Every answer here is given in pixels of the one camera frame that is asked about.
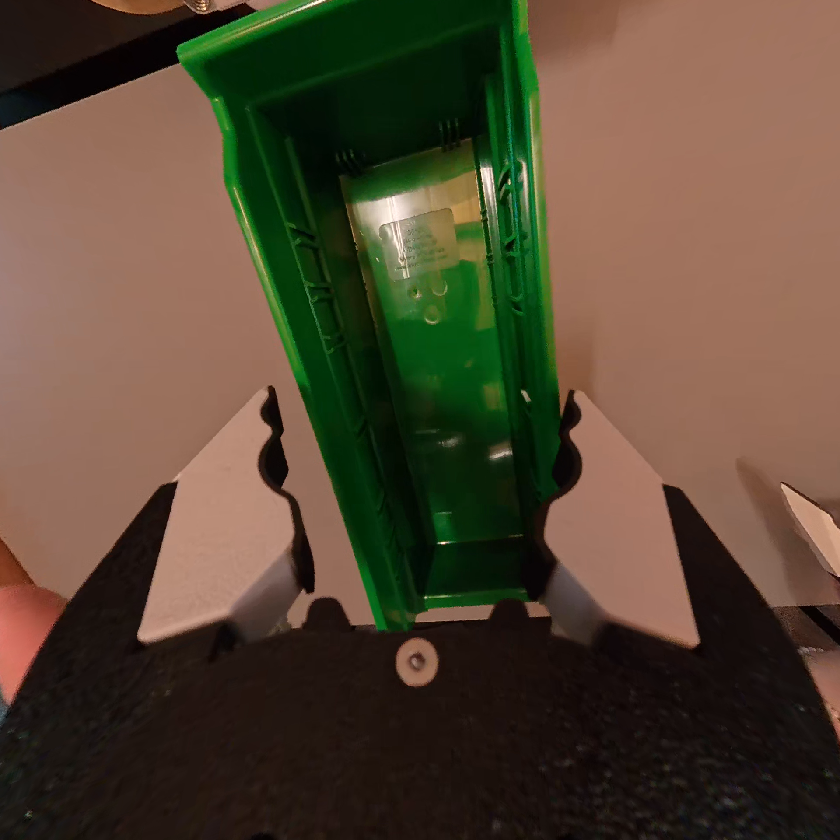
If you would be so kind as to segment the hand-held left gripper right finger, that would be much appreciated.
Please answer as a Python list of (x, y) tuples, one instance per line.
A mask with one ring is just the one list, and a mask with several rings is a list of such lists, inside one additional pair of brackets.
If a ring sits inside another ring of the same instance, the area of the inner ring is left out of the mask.
[(553, 474), (558, 491), (534, 528), (542, 563), (532, 585), (552, 630), (591, 645), (615, 626), (696, 648), (664, 482), (582, 391), (563, 406)]

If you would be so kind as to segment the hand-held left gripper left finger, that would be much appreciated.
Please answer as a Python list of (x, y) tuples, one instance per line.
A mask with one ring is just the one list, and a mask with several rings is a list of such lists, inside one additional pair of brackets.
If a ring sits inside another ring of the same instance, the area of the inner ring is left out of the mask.
[(157, 644), (225, 624), (244, 642), (288, 627), (300, 593), (313, 593), (312, 551), (272, 386), (259, 390), (175, 478), (137, 633)]

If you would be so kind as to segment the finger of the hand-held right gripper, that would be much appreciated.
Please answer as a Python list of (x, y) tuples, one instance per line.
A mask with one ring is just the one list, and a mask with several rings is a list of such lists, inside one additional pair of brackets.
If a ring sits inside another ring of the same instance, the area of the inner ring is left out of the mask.
[(839, 526), (832, 514), (786, 482), (780, 483), (784, 504), (801, 537), (818, 562), (833, 577), (839, 577)]

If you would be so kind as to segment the green plastic bin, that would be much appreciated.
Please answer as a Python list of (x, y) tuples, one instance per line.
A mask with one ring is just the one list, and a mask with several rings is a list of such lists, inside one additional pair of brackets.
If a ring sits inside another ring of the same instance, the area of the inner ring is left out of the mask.
[(191, 39), (373, 623), (539, 598), (560, 394), (527, 2), (288, 2)]

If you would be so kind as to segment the grey desk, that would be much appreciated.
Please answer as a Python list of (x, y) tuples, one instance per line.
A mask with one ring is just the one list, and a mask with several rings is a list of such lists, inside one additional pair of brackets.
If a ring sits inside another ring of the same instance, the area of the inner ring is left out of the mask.
[[(533, 2), (561, 389), (773, 605), (838, 603), (838, 2)], [(71, 596), (260, 387), (317, 453), (180, 67), (2, 128), (2, 538)]]

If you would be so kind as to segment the person's left hand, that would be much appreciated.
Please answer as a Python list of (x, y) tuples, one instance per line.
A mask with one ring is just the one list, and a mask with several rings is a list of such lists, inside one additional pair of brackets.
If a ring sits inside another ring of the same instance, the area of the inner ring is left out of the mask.
[(1, 691), (10, 707), (47, 636), (67, 606), (36, 585), (1, 541)]

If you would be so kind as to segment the wooden board stand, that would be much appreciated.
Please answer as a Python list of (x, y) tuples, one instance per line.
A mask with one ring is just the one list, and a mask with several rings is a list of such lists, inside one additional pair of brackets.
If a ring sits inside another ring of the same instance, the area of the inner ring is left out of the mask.
[(259, 11), (275, 5), (275, 1), (93, 1), (93, 3), (125, 14), (157, 15), (172, 12), (180, 7), (195, 14), (209, 15), (234, 6), (246, 5)]

